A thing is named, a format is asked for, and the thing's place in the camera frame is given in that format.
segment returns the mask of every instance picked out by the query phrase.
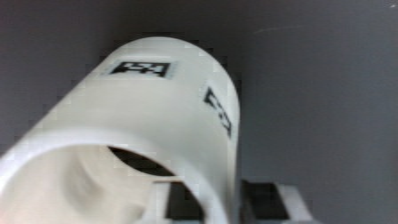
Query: gray wall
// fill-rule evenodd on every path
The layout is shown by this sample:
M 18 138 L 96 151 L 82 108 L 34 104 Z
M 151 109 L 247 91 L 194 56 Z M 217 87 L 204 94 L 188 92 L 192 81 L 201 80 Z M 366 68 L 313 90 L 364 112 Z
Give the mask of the gray wall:
M 325 223 L 398 223 L 394 0 L 3 1 L 0 151 L 154 32 L 197 40 L 240 80 L 243 177 L 298 185 Z

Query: black printed label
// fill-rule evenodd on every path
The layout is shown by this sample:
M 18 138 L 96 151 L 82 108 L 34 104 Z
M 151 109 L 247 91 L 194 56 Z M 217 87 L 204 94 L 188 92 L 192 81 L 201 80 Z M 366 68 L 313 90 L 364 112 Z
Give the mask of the black printed label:
M 115 73 L 131 73 L 131 74 L 147 74 L 158 77 L 165 77 L 169 71 L 170 63 L 154 63 L 154 62 L 121 62 L 110 75 Z
M 206 95 L 204 95 L 204 103 L 215 109 L 215 112 L 217 112 L 218 118 L 220 118 L 220 123 L 222 123 L 222 126 L 224 126 L 226 130 L 227 130 L 227 136 L 231 137 L 233 123 L 231 123 L 231 120 L 227 118 L 227 113 L 226 113 L 224 107 L 220 105 L 220 101 L 217 99 L 211 88 L 208 88 L 208 92 L 206 92 Z

